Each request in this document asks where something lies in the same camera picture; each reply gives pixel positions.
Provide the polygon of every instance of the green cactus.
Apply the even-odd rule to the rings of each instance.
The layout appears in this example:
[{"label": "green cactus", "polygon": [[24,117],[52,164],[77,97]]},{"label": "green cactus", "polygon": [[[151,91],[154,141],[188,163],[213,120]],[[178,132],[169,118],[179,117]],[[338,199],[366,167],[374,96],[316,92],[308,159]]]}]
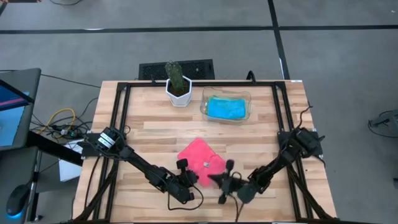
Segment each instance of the green cactus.
[{"label": "green cactus", "polygon": [[179,94],[183,95],[185,93],[184,79],[182,78],[181,65],[178,62],[167,62],[165,66],[167,75],[172,82],[174,90]]}]

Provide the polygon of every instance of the wooden table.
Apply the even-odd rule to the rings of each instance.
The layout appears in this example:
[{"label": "wooden table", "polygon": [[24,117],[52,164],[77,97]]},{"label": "wooden table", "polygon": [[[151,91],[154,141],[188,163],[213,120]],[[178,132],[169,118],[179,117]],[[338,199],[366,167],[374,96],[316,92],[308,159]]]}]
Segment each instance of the wooden table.
[{"label": "wooden table", "polygon": [[[100,133],[109,126],[116,94],[117,82],[103,82],[95,111],[93,131]],[[286,81],[287,93],[295,125],[299,113],[307,105],[302,82]],[[127,135],[128,144],[151,164],[164,166],[179,174],[175,162],[177,154],[195,138],[204,139],[223,159],[235,160],[235,171],[247,177],[253,169],[268,164],[279,150],[277,132],[279,130],[270,87],[222,87],[233,91],[248,91],[252,96],[250,118],[241,125],[207,122],[202,118],[199,107],[203,87],[193,87],[193,99],[186,108],[174,108],[164,88],[134,87],[131,90],[126,124],[131,127]],[[120,121],[124,91],[119,104]],[[281,110],[287,127],[282,95],[279,93]],[[303,126],[313,128],[310,112],[303,115]],[[73,214],[77,217],[83,210],[88,179],[95,158],[84,161],[76,192]],[[95,170],[90,187],[89,201],[94,196],[101,172],[101,162]],[[328,180],[323,164],[311,157],[303,160],[308,189],[327,213],[335,216]],[[194,211],[168,211],[167,194],[162,194],[145,179],[143,173],[127,162],[121,162],[118,170],[111,222],[233,222],[236,215],[234,201],[229,198],[225,205],[218,205],[220,189],[203,189],[203,205]],[[302,216],[305,217],[302,194],[297,189]],[[200,195],[194,191],[195,200],[186,205],[179,204],[171,197],[171,207],[194,207],[200,202]],[[106,192],[101,204],[100,218],[104,217]],[[240,222],[294,221],[292,199],[286,170],[278,172],[269,188],[257,194],[254,200],[245,205]]]}]

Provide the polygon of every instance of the white pot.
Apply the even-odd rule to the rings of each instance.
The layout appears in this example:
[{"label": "white pot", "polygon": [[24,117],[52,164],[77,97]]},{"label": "white pot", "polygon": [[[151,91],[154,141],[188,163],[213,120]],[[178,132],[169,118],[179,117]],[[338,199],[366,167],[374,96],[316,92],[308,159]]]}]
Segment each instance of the white pot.
[{"label": "white pot", "polygon": [[182,76],[182,77],[183,77],[183,78],[188,82],[188,84],[189,84],[189,92],[186,93],[186,94],[184,94],[184,95],[182,95],[182,96],[179,96],[179,97],[174,96],[173,94],[171,94],[171,93],[168,91],[168,89],[169,89],[169,83],[171,83],[171,82],[170,82],[170,79],[168,79],[168,80],[166,81],[166,93],[168,94],[169,99],[170,99],[170,101],[172,102],[173,106],[176,106],[176,107],[186,107],[186,106],[188,106],[189,101],[191,101],[191,99],[192,99],[192,81],[191,81],[191,79],[189,79],[189,78],[187,78],[187,77],[185,77],[185,76]]}]

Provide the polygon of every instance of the pink towel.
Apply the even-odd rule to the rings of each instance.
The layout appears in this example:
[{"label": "pink towel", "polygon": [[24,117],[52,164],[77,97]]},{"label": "pink towel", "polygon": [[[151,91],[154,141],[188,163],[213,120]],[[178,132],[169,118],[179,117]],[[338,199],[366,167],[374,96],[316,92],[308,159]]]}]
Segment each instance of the pink towel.
[{"label": "pink towel", "polygon": [[220,174],[225,171],[225,161],[200,138],[191,142],[177,157],[188,160],[188,169],[199,176],[198,183],[203,187],[212,183],[208,174]]}]

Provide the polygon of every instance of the computer mouse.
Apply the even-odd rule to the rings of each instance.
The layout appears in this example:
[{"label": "computer mouse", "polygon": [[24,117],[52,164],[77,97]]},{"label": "computer mouse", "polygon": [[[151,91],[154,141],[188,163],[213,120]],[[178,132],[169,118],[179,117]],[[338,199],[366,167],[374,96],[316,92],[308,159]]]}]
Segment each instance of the computer mouse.
[{"label": "computer mouse", "polygon": [[17,215],[22,211],[29,196],[29,192],[30,189],[27,184],[22,184],[12,191],[6,205],[6,213],[9,216]]}]

